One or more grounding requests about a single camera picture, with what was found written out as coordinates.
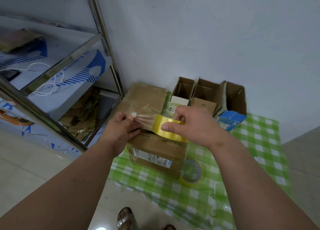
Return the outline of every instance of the fingernail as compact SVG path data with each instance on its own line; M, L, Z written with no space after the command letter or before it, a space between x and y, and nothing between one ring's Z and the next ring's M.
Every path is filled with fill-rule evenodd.
M168 131L168 126L167 125L162 125L161 126L162 131Z

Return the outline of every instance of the forearm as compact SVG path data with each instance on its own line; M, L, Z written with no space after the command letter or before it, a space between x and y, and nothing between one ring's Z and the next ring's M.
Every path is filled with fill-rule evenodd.
M93 145L0 218L0 228L87 229L113 160L106 147Z
M238 139L228 133L223 137L210 150L220 168L237 229L318 229Z

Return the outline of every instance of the person's left hand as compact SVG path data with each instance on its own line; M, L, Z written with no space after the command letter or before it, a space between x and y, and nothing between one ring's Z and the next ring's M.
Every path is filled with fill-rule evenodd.
M142 124L134 122L132 115L118 112L109 120L98 142L116 157L124 150L127 141L141 132L141 127Z

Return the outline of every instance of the roll of tape on table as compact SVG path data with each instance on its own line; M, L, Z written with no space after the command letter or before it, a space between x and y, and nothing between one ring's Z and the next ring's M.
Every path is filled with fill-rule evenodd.
M200 164L193 159L186 159L180 171L179 181L186 187L192 187L202 179L202 168Z
M164 137L164 138L167 138L170 140L174 140L174 141L178 141L178 142L189 142L186 138L184 138L180 135L174 134L172 132L161 130L162 124L166 123L166 122L174 122L174 123L178 123L180 125L185 124L184 121L178 121L178 120L167 118L167 117L164 117L162 115L157 114L155 117L155 122L153 125L152 132L154 132L155 134L157 134L161 137Z

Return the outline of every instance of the green and white checkered tablecloth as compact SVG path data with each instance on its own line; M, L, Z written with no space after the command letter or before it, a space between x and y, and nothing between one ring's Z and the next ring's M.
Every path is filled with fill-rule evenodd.
M230 133L242 141L261 167L291 195L287 160L279 137L279 123L248 114L247 119ZM131 163L127 150L114 159L109 178L118 186L140 192L166 214L189 227L235 229L226 189L211 152L189 143L187 158L198 161L203 169L202 180L191 188L182 185L179 180Z

